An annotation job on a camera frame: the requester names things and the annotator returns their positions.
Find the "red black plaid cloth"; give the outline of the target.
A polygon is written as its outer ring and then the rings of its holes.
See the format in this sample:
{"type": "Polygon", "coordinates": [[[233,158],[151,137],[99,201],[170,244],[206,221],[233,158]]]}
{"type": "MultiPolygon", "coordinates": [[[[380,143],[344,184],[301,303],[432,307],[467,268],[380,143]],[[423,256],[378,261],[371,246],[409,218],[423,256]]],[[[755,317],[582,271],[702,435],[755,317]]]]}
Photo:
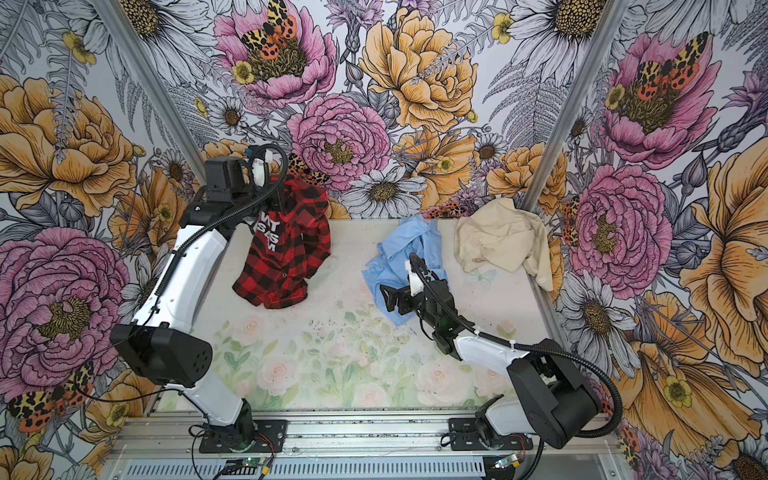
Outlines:
{"type": "Polygon", "coordinates": [[[304,301],[307,280],[331,254],[325,190],[288,176],[285,204],[262,212],[233,291],[254,306],[283,309],[304,301]]]}

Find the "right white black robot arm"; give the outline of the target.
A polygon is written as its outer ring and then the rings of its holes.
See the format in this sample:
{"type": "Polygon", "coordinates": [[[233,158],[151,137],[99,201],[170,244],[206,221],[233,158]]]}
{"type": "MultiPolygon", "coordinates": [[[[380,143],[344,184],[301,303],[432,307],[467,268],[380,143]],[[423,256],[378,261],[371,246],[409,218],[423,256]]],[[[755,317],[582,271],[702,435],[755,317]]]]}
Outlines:
{"type": "Polygon", "coordinates": [[[513,386],[513,398],[497,396],[475,413],[469,433],[485,447],[499,448],[515,434],[534,434],[561,449],[574,437],[598,438],[615,429],[615,419],[600,428],[588,427],[602,412],[602,403],[580,368],[598,373],[594,365],[552,339],[528,345],[481,330],[458,312],[448,282],[424,259],[412,254],[405,268],[405,286],[379,287],[386,310],[416,314],[432,328],[428,337],[440,352],[499,374],[513,386]]]}

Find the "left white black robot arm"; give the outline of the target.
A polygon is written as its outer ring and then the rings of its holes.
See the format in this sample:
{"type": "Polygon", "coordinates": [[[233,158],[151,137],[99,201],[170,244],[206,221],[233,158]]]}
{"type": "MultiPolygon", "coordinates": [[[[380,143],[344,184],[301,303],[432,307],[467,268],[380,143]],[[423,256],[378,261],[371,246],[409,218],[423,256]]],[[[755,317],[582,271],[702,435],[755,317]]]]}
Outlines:
{"type": "Polygon", "coordinates": [[[112,346],[139,376],[175,392],[203,417],[203,452],[244,452],[259,440],[247,400],[214,371],[211,344],[193,336],[200,307],[237,227],[285,207],[288,156],[277,144],[205,162],[207,183],[184,210],[159,280],[132,320],[113,328],[112,346]]]}

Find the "light blue cloth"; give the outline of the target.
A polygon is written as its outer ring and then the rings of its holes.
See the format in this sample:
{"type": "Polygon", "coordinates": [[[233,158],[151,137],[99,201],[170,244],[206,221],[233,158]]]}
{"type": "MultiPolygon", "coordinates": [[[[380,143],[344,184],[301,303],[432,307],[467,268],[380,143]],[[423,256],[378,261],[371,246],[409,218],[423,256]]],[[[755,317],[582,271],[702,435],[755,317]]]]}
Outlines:
{"type": "Polygon", "coordinates": [[[402,219],[397,228],[377,245],[378,254],[362,272],[363,279],[371,291],[374,303],[396,326],[401,326],[413,317],[412,313],[389,312],[381,293],[382,285],[396,289],[408,287],[406,262],[411,254],[426,261],[428,268],[439,278],[446,279],[443,268],[442,235],[436,220],[425,220],[422,216],[402,219]]]}

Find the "beige cloth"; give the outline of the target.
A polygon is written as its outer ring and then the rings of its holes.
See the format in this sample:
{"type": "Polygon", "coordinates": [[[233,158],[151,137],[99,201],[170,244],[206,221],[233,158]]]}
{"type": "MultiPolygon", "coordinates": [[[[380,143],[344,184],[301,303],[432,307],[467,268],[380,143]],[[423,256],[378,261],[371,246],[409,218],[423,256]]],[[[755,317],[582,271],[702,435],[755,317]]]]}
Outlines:
{"type": "Polygon", "coordinates": [[[540,288],[554,290],[544,223],[536,214],[517,209],[510,198],[495,199],[458,220],[454,257],[465,272],[483,263],[508,272],[522,267],[540,288]]]}

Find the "right green circuit board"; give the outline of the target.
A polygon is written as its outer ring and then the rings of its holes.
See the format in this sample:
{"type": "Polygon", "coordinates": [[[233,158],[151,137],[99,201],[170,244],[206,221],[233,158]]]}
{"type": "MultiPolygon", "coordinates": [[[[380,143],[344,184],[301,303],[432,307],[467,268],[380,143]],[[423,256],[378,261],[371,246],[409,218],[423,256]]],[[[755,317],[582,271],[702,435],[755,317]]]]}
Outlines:
{"type": "Polygon", "coordinates": [[[504,457],[498,458],[494,464],[494,469],[500,469],[500,470],[507,470],[507,469],[516,469],[521,464],[521,458],[515,454],[511,453],[509,455],[506,455],[504,457]]]}

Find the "green circuit board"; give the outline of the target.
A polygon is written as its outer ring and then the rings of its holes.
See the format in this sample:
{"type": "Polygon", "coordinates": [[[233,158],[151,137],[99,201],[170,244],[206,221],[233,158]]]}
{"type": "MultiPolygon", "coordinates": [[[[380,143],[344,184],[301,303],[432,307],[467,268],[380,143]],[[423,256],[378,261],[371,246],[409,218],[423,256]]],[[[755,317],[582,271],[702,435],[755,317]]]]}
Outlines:
{"type": "Polygon", "coordinates": [[[273,457],[239,459],[227,465],[226,475],[266,476],[274,463],[273,457]]]}
{"type": "Polygon", "coordinates": [[[515,454],[511,453],[509,455],[506,455],[504,457],[498,458],[494,464],[494,469],[500,469],[500,470],[507,470],[507,469],[516,469],[521,464],[521,458],[515,454]]]}

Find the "left green circuit board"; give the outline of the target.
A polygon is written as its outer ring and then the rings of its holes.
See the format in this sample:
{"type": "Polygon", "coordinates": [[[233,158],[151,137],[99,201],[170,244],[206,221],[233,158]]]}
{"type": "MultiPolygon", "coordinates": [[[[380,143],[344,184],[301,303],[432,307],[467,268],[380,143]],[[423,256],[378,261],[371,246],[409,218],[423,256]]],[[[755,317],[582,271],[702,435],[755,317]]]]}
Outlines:
{"type": "Polygon", "coordinates": [[[273,457],[239,459],[227,465],[226,475],[266,476],[274,463],[273,457]]]}

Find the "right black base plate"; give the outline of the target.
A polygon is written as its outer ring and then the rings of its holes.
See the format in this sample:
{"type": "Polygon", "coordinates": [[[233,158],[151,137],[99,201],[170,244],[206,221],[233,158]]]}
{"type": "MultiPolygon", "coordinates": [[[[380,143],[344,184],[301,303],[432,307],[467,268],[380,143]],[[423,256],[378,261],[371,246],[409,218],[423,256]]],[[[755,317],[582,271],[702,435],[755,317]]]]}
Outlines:
{"type": "Polygon", "coordinates": [[[448,420],[448,432],[442,435],[440,446],[450,448],[452,451],[523,452],[534,448],[533,440],[524,433],[501,436],[478,419],[458,417],[448,420]]]}

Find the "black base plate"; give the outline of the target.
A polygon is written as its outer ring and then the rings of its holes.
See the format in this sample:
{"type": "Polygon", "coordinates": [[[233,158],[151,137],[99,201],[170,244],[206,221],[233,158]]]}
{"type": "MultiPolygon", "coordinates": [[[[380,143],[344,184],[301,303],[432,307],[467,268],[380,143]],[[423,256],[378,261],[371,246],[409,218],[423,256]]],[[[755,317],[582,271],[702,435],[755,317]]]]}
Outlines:
{"type": "Polygon", "coordinates": [[[280,453],[288,422],[257,419],[248,425],[207,426],[199,451],[203,454],[280,453]]]}
{"type": "Polygon", "coordinates": [[[442,435],[440,446],[450,448],[452,451],[523,452],[534,448],[533,440],[524,433],[501,436],[478,419],[458,417],[448,420],[448,432],[442,435]]]}

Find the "left aluminium corner post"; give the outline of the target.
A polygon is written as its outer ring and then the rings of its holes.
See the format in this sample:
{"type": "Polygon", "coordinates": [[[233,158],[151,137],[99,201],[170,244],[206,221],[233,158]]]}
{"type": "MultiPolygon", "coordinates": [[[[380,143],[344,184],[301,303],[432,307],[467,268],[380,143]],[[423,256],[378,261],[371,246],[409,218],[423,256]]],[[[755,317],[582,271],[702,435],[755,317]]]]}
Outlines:
{"type": "Polygon", "coordinates": [[[163,80],[145,51],[141,39],[122,10],[119,1],[95,1],[94,8],[111,34],[125,60],[136,74],[136,79],[175,141],[201,185],[206,184],[204,162],[197,144],[172,101],[163,80]]]}

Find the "aluminium corner post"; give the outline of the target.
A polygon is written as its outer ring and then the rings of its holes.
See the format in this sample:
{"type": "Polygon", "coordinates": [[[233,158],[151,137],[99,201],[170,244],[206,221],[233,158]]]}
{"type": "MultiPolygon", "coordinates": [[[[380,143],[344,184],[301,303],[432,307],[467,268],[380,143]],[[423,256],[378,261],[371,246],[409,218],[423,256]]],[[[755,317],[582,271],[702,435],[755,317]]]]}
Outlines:
{"type": "Polygon", "coordinates": [[[175,141],[201,185],[206,184],[204,162],[197,144],[172,101],[163,80],[145,51],[141,39],[122,10],[119,1],[95,1],[94,8],[111,34],[125,60],[136,74],[136,79],[175,141]]]}
{"type": "Polygon", "coordinates": [[[546,186],[546,181],[555,169],[568,132],[578,116],[581,104],[586,98],[589,88],[593,85],[597,70],[611,49],[611,44],[620,29],[622,19],[630,4],[631,2],[627,0],[607,2],[593,36],[591,46],[587,49],[586,57],[580,69],[574,75],[566,101],[546,142],[538,169],[532,177],[519,209],[532,212],[538,204],[540,195],[546,186]]]}

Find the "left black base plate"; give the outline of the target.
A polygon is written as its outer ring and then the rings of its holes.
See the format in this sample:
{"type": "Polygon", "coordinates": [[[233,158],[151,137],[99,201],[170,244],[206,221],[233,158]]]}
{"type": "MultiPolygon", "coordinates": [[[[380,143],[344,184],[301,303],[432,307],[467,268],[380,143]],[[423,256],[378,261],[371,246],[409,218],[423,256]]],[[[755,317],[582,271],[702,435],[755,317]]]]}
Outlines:
{"type": "Polygon", "coordinates": [[[280,453],[288,422],[257,419],[248,425],[207,426],[199,451],[203,454],[280,453]]]}

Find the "aluminium front frame rail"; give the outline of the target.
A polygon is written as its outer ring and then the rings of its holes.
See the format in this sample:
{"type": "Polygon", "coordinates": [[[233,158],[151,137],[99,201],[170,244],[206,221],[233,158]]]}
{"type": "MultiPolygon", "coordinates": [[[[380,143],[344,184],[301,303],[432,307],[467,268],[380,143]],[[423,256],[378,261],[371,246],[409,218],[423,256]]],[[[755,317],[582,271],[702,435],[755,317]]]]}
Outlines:
{"type": "MultiPolygon", "coordinates": [[[[440,445],[449,430],[448,421],[475,421],[470,410],[445,408],[264,411],[257,412],[255,418],[287,422],[279,458],[452,455],[452,450],[440,445]]],[[[158,412],[130,419],[108,458],[188,460],[192,444],[188,429],[201,419],[192,411],[158,412]]]]}

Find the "right aluminium corner post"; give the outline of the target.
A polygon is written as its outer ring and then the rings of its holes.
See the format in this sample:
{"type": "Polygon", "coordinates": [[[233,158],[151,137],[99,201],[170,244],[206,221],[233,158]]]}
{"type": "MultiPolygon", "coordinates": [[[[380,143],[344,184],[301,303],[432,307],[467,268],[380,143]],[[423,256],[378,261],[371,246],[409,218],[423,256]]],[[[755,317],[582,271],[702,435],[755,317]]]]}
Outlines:
{"type": "Polygon", "coordinates": [[[540,195],[546,186],[546,181],[555,169],[568,132],[578,116],[581,104],[586,98],[589,88],[593,85],[597,70],[611,49],[611,44],[620,29],[622,19],[630,4],[631,2],[627,0],[607,2],[593,36],[591,46],[587,49],[586,57],[580,69],[574,75],[566,101],[546,142],[538,169],[532,177],[519,209],[532,212],[538,204],[540,195]]]}

